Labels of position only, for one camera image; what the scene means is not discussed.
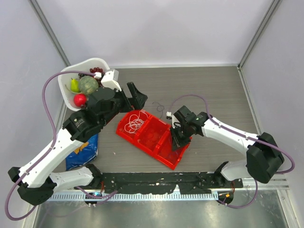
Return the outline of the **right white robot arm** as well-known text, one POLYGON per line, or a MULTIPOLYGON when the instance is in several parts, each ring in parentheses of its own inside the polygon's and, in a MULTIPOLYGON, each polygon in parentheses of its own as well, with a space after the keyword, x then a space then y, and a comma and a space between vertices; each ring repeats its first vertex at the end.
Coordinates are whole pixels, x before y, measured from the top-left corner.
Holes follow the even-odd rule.
POLYGON ((244 160, 225 161, 214 171, 214 181, 221 188, 236 179, 250 177, 266 184, 285 161, 274 138, 268 133, 247 133, 220 122, 208 113, 195 114, 186 106, 175 113, 167 112, 166 117, 171 120, 173 151, 189 144, 191 136, 200 135, 217 140, 244 155, 244 160))

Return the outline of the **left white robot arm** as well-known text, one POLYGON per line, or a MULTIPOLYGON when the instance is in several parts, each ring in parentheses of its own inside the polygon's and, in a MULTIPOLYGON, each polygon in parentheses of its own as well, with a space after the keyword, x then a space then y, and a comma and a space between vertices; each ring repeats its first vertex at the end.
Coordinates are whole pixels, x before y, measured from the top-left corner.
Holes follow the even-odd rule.
POLYGON ((74 171, 54 173, 53 170, 75 149, 86 143, 119 113, 143 109, 147 95, 139 92, 134 83, 123 90, 101 87, 93 92, 86 107, 74 112, 63 123, 56 140, 44 148, 23 167, 12 167, 8 174, 18 185, 19 196, 36 206, 47 201, 54 193, 74 187, 97 189, 102 181, 101 172, 92 164, 74 171))

